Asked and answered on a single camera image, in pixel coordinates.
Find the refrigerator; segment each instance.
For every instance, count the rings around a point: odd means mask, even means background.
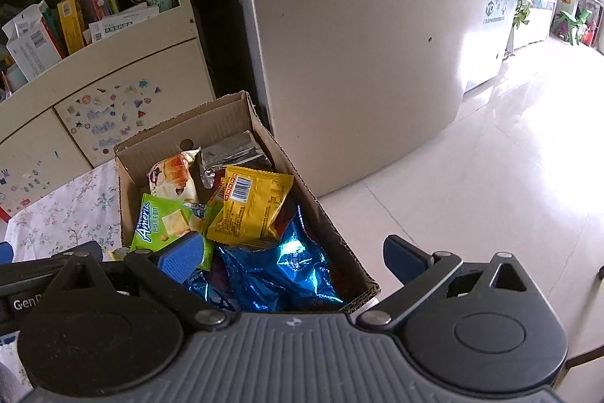
[[[239,3],[260,113],[317,196],[454,121],[485,13],[485,0]]]
[[[484,0],[480,30],[475,31],[466,91],[494,78],[501,68],[518,0]]]

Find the barcode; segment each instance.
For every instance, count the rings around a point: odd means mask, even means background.
[[[42,35],[42,30],[34,31],[34,33],[31,34],[31,42],[37,49],[46,43],[46,39],[44,38],[44,35]]]
[[[247,178],[242,178],[241,176],[238,176],[235,180],[233,191],[231,192],[231,198],[233,200],[237,200],[238,202],[247,202],[248,197],[250,196],[250,189],[252,188],[252,183],[252,180],[248,180]]]

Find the tile floor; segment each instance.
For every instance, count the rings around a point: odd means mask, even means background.
[[[400,287],[382,242],[488,261],[511,251],[569,333],[570,355],[604,344],[604,56],[558,40],[517,51],[466,93],[457,119],[403,159],[322,197],[381,298]],[[558,384],[569,403],[604,398],[604,358]]]

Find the green snack package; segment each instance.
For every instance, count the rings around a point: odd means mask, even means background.
[[[159,251],[189,231],[197,231],[203,237],[203,261],[199,268],[210,270],[214,243],[205,236],[202,217],[203,206],[198,204],[183,204],[144,194],[130,251],[143,248]]]

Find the yellow box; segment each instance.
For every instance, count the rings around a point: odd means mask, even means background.
[[[69,54],[74,54],[84,48],[84,18],[80,9],[80,0],[62,0],[57,4],[61,29],[65,37],[65,45]]]

